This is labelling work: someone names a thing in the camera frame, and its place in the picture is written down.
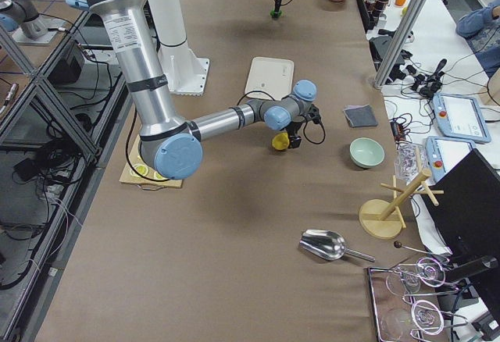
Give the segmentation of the green lime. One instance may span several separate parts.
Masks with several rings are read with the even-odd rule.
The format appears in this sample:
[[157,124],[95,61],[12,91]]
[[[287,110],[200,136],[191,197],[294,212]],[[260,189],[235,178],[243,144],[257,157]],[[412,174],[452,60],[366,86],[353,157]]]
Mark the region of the green lime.
[[281,15],[282,15],[281,11],[277,12],[277,11],[272,10],[270,12],[270,17],[273,18],[273,19],[278,19],[278,18],[280,18]]

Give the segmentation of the yellow lemon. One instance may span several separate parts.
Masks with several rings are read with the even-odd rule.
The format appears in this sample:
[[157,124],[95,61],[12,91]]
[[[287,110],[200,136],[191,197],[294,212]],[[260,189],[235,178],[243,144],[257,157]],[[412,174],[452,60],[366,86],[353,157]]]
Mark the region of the yellow lemon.
[[272,139],[272,147],[276,151],[285,151],[290,146],[290,139],[286,132],[276,134]]

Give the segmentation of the cream rectangular tray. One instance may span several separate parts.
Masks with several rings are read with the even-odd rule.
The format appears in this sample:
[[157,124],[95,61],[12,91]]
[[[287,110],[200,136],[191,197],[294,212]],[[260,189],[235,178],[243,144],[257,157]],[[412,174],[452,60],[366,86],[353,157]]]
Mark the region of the cream rectangular tray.
[[257,56],[252,60],[244,94],[248,98],[281,100],[291,92],[294,62]]

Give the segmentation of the mint green bowl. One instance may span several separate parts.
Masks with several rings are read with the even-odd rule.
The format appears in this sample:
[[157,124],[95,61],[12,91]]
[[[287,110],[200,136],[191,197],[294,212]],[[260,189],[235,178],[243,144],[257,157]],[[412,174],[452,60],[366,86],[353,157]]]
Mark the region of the mint green bowl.
[[383,147],[368,137],[356,138],[349,145],[351,160],[359,167],[371,169],[380,165],[385,158]]

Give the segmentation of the metal scoop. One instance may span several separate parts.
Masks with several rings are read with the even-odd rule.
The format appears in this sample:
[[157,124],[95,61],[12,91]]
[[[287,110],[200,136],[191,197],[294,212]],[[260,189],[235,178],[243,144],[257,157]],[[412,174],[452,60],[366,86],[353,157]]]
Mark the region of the metal scoop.
[[299,245],[327,261],[337,260],[344,255],[360,258],[368,262],[376,261],[371,255],[347,248],[343,236],[331,230],[308,229],[302,233]]

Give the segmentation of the wooden mug tree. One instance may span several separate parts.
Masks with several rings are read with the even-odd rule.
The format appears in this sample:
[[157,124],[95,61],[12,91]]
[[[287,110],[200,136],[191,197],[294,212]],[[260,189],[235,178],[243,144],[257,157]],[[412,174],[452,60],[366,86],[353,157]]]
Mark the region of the wooden mug tree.
[[392,201],[372,199],[365,202],[359,209],[359,221],[362,228],[372,237],[391,239],[397,237],[406,228],[400,205],[414,194],[426,194],[434,206],[439,206],[437,195],[444,194],[442,190],[433,191],[427,184],[431,173],[429,169],[422,169],[405,187],[383,185],[393,191]]

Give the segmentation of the lemon slice by knife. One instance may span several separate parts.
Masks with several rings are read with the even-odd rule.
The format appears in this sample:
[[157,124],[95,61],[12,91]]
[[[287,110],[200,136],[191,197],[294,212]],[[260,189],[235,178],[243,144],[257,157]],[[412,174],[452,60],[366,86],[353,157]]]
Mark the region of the lemon slice by knife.
[[153,172],[153,179],[156,180],[156,181],[165,181],[165,180],[167,180],[167,178],[165,178],[164,176],[162,176],[157,171]]

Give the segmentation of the right teach pendant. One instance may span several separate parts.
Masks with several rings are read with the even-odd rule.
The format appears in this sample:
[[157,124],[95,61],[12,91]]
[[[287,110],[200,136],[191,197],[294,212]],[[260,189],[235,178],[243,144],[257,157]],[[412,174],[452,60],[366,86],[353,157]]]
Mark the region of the right teach pendant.
[[467,139],[429,136],[426,151],[434,181],[443,178],[475,147],[475,143]]

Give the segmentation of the teach pendant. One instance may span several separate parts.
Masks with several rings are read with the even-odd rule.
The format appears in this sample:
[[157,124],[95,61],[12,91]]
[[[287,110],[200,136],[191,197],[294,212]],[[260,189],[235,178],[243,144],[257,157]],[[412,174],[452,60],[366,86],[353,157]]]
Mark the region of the teach pendant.
[[443,178],[475,147],[475,143],[467,139],[429,136],[426,151],[434,181]]
[[480,105],[474,97],[436,93],[432,103],[437,125],[446,137],[483,144],[491,142]]

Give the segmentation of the left teach pendant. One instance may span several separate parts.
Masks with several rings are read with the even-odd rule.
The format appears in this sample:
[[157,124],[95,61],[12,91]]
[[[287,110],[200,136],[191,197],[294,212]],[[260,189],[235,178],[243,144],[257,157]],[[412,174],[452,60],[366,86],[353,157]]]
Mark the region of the left teach pendant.
[[491,142],[480,105],[474,97],[436,93],[432,103],[437,125],[446,137],[483,144]]

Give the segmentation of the wooden cutting board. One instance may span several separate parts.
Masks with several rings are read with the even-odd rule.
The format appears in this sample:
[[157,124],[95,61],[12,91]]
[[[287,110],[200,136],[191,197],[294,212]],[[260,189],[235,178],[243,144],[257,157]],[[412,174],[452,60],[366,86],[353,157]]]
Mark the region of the wooden cutting board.
[[120,182],[123,184],[134,184],[144,190],[158,190],[161,188],[182,188],[182,180],[168,180],[161,176],[153,168],[147,166],[138,152],[138,143],[140,137],[137,135],[134,143],[129,147],[128,158],[125,162],[120,176]]

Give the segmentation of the black monitor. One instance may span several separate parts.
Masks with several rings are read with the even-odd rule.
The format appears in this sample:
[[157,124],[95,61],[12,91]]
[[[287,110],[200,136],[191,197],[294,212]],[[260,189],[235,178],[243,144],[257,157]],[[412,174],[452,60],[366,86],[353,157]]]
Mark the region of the black monitor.
[[469,152],[431,189],[444,192],[438,206],[425,205],[452,256],[499,258],[499,174],[479,150]]

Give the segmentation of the seated person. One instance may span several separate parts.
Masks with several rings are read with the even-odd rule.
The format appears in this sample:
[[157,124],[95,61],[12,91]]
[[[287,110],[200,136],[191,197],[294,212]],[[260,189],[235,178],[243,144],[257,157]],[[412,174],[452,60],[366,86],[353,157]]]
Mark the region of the seated person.
[[466,39],[488,77],[499,68],[499,0],[459,19],[455,32]]

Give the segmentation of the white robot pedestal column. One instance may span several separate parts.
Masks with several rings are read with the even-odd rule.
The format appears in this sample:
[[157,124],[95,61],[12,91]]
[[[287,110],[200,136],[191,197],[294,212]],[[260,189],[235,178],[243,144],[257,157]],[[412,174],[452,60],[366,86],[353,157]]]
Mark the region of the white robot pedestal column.
[[159,42],[158,56],[170,92],[201,96],[209,60],[199,58],[188,44],[180,0],[148,0]]

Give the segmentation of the aluminium frame post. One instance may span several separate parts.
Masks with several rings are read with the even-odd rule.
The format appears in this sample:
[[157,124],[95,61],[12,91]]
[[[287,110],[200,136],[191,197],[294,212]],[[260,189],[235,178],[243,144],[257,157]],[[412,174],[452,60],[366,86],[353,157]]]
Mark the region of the aluminium frame post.
[[400,51],[405,43],[405,39],[408,37],[409,32],[413,28],[418,15],[420,14],[423,5],[426,0],[410,0],[408,5],[408,10],[406,14],[402,17],[398,29],[392,38],[391,43],[388,46],[387,52],[379,66],[376,76],[373,79],[373,86],[380,90],[387,81],[395,62],[400,55]]

